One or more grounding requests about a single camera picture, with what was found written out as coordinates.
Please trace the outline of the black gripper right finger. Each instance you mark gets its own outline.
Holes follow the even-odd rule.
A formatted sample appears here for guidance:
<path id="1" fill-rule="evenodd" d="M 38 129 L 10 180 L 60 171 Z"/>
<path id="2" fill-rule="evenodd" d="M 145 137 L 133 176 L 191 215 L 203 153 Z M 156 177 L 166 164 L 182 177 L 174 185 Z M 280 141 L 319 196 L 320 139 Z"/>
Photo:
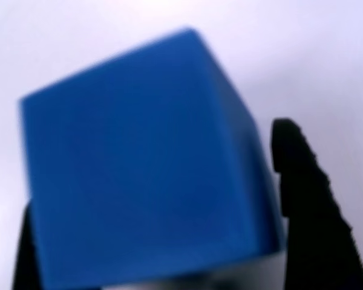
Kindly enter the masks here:
<path id="1" fill-rule="evenodd" d="M 285 289 L 363 289 L 352 228 L 301 128 L 289 118 L 275 119 L 270 146 L 281 212 L 289 220 Z"/>

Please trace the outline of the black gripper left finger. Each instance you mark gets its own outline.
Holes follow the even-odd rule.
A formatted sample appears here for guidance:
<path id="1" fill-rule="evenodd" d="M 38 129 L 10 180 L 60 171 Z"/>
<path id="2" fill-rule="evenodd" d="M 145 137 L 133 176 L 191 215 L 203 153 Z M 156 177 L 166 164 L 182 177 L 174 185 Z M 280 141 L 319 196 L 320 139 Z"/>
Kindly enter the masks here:
<path id="1" fill-rule="evenodd" d="M 11 288 L 14 290 L 43 289 L 33 242 L 29 205 L 26 206 L 22 219 Z"/>

